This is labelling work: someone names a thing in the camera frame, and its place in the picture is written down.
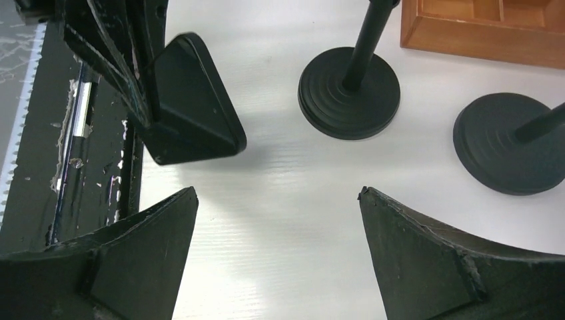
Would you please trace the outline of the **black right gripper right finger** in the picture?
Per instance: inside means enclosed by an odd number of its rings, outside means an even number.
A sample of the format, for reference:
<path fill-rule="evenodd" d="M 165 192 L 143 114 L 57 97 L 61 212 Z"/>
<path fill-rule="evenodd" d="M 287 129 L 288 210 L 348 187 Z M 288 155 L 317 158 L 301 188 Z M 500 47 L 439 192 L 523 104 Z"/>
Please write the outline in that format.
<path fill-rule="evenodd" d="M 372 187 L 358 201 L 388 319 L 563 319 L 564 257 L 504 245 Z"/>

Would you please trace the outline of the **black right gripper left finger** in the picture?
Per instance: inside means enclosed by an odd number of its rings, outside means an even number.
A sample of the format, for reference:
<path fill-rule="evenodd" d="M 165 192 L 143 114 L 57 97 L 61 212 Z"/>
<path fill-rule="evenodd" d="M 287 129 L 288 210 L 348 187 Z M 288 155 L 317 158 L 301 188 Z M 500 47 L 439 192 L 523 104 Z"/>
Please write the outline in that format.
<path fill-rule="evenodd" d="M 170 319 L 199 200 L 186 187 L 43 251 L 1 256 L 2 319 Z"/>

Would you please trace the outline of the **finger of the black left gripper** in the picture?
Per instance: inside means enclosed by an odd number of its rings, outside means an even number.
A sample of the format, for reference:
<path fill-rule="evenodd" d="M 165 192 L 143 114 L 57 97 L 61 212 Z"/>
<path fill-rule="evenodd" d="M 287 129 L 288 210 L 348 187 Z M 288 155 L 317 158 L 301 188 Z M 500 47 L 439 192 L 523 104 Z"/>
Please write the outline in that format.
<path fill-rule="evenodd" d="M 168 0 L 132 0 L 128 2 L 129 19 L 137 50 L 141 92 L 145 96 L 151 119 L 159 118 L 160 103 L 155 75 L 155 59 L 165 48 L 168 4 Z"/>
<path fill-rule="evenodd" d="M 141 92 L 129 1 L 58 1 L 60 34 L 69 48 L 122 96 L 137 121 L 150 127 Z"/>

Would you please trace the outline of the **small black phone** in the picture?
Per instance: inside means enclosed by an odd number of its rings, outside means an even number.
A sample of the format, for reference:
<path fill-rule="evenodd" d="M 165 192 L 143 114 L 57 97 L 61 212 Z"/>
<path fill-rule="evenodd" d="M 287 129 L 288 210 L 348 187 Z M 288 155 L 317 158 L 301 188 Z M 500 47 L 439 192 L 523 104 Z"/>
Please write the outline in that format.
<path fill-rule="evenodd" d="M 178 34 L 152 70 L 157 119 L 139 135 L 157 164 L 232 157 L 245 150 L 245 130 L 199 35 Z"/>

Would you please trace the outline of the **black round base phone stand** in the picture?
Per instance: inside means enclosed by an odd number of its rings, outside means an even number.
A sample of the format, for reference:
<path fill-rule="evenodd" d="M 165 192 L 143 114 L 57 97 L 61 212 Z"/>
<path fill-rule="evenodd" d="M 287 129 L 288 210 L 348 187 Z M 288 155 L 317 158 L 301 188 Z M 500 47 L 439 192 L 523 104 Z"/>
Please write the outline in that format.
<path fill-rule="evenodd" d="M 453 143 L 465 169 L 507 195 L 533 195 L 564 180 L 564 105 L 551 109 L 529 96 L 493 93 L 465 107 Z"/>

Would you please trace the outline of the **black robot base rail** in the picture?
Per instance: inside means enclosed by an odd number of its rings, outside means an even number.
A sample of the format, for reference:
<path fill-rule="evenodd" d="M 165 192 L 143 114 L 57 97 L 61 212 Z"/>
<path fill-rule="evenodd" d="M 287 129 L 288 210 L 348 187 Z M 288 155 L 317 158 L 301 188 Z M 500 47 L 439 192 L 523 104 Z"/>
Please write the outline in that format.
<path fill-rule="evenodd" d="M 59 38 L 38 27 L 39 54 L 9 180 L 1 253 L 42 251 L 139 211 L 143 144 L 123 102 Z"/>

